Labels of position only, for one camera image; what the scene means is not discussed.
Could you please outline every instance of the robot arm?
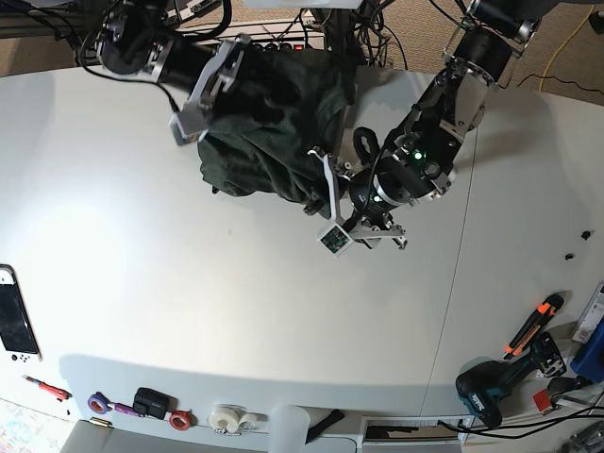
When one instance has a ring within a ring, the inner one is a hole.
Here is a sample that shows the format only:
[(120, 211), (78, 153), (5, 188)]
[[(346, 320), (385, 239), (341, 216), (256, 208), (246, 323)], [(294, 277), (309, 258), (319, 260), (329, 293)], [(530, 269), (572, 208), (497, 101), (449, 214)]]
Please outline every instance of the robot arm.
[[(224, 1), (228, 12), (229, 0)], [(338, 173), (336, 169), (342, 167), (332, 156), (320, 150), (312, 153), (323, 161), (330, 188), (332, 216), (319, 240), (334, 255), (353, 242), (373, 248), (382, 238), (393, 239), (404, 248), (405, 231), (394, 223), (391, 211), (448, 192), (455, 178), (454, 159), (466, 133), (480, 123), (489, 90), (507, 86), (501, 82), (504, 71), (511, 60), (522, 57), (541, 18), (558, 3), (473, 0), (445, 48), (445, 68), (382, 146), (370, 129), (360, 128), (355, 134), (355, 149), (365, 163), (362, 171), (353, 176)], [(105, 68), (115, 74), (147, 74), (153, 81), (190, 95), (170, 123), (178, 144), (203, 140), (215, 112), (228, 98), (223, 94), (228, 94), (238, 80), (253, 78), (265, 88), (265, 97), (272, 103), (293, 102), (288, 81), (262, 66), (249, 38), (224, 41), (214, 49), (199, 46), (199, 37), (180, 34), (167, 25), (163, 13), (166, 4), (167, 0), (115, 4), (99, 35), (98, 54)], [(452, 43), (457, 41), (451, 52)], [(231, 107), (262, 115), (261, 109), (250, 108), (253, 105), (251, 100), (238, 98)], [(368, 141), (369, 151), (363, 149), (362, 138)], [(342, 177), (348, 183), (339, 187)], [(354, 211), (344, 220), (339, 204), (346, 190)]]

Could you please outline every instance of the fabric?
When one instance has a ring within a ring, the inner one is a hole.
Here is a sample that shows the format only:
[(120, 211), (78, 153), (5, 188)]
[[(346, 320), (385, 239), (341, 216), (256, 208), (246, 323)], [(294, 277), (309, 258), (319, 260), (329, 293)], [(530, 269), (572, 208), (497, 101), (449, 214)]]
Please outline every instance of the fabric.
[(265, 66), (244, 60), (252, 72), (238, 76), (228, 99), (217, 100), (221, 107), (198, 145), (204, 180), (233, 196), (276, 193), (303, 204), (313, 193), (327, 199), (323, 166), (307, 153), (314, 146), (335, 151), (340, 113), (354, 101), (354, 71), (313, 49), (256, 58)]

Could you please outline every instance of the metal bracket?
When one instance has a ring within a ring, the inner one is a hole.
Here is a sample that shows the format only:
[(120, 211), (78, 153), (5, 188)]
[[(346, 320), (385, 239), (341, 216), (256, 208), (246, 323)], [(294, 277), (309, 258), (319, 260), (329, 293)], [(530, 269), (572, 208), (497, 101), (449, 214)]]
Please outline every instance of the metal bracket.
[[(178, 145), (204, 139), (210, 127), (216, 97), (220, 92), (228, 92), (239, 72), (243, 59), (243, 49), (239, 44), (249, 42), (247, 35), (238, 36), (234, 42), (224, 41), (216, 55), (204, 66), (189, 99), (170, 120), (170, 128)], [(227, 67), (232, 52), (239, 54), (234, 63)]]
[(391, 225), (389, 229), (380, 229), (378, 226), (365, 226), (359, 223), (351, 231), (346, 231), (344, 229), (344, 219), (340, 214), (340, 189), (334, 170), (333, 156), (327, 154), (318, 146), (313, 147), (308, 154), (323, 162), (323, 170), (329, 186), (330, 217), (327, 226), (319, 232), (317, 239), (327, 247), (334, 257), (342, 254), (354, 242), (363, 242), (369, 248), (375, 248), (381, 239), (392, 239), (399, 249), (402, 250), (406, 247), (405, 230), (400, 225)]

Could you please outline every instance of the yellow cable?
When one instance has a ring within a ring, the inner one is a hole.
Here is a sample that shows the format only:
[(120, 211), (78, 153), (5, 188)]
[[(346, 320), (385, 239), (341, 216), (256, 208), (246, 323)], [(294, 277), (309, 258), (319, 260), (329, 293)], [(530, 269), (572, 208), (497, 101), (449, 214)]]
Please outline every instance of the yellow cable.
[[(545, 67), (545, 71), (543, 74), (543, 77), (547, 77), (547, 72), (549, 71), (549, 68), (551, 67), (551, 64), (554, 62), (554, 59), (556, 59), (556, 57), (558, 56), (558, 54), (560, 54), (560, 52), (563, 50), (563, 48), (570, 42), (570, 40), (572, 40), (573, 38), (575, 38), (575, 35), (577, 33), (579, 33), (579, 30), (581, 30), (583, 28), (583, 26), (585, 25), (585, 23), (587, 22), (587, 20), (589, 19), (589, 16), (592, 14), (592, 12), (594, 12), (594, 9), (596, 8), (596, 5), (593, 5), (592, 8), (589, 10), (589, 12), (587, 13), (587, 16), (585, 16), (585, 19), (583, 19), (583, 21), (579, 24), (579, 26), (575, 29), (575, 31), (573, 31), (571, 33), (571, 35), (566, 38), (566, 41), (564, 41), (560, 47), (558, 47), (558, 50), (556, 52), (554, 52), (554, 55), (552, 55), (551, 59), (549, 60), (549, 63), (547, 64), (547, 66)], [(542, 90), (542, 88), (544, 87), (544, 82), (545, 79), (542, 78), (541, 82), (539, 83), (539, 91)]]

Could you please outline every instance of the orange utility knife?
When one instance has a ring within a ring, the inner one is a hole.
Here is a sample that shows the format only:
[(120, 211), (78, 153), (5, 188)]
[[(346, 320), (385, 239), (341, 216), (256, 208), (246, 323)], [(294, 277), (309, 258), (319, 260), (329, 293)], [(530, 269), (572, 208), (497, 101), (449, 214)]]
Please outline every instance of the orange utility knife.
[(506, 347), (506, 355), (503, 360), (507, 361), (517, 357), (526, 349), (530, 341), (543, 330), (545, 325), (554, 317), (564, 304), (564, 299), (559, 294), (552, 294), (543, 304), (528, 317), (527, 322), (520, 328), (516, 336)]

